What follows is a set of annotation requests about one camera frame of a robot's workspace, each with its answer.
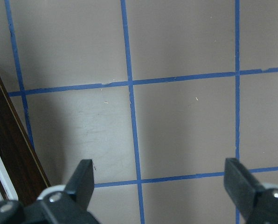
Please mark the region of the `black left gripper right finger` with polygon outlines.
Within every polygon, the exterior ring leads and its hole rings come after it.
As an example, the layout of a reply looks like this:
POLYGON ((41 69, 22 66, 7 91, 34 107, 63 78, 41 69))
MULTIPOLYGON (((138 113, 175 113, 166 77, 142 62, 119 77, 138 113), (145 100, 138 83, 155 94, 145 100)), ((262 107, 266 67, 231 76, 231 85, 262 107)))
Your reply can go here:
POLYGON ((264 186, 236 158, 225 159, 223 184, 241 213, 251 213, 264 186))

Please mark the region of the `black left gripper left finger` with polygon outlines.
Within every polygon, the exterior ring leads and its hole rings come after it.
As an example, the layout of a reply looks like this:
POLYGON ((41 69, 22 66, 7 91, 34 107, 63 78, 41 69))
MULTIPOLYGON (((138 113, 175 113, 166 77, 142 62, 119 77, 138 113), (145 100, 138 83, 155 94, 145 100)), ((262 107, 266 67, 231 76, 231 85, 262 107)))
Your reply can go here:
POLYGON ((70 198, 87 210, 94 191, 94 172, 91 159, 81 160, 64 188, 70 198))

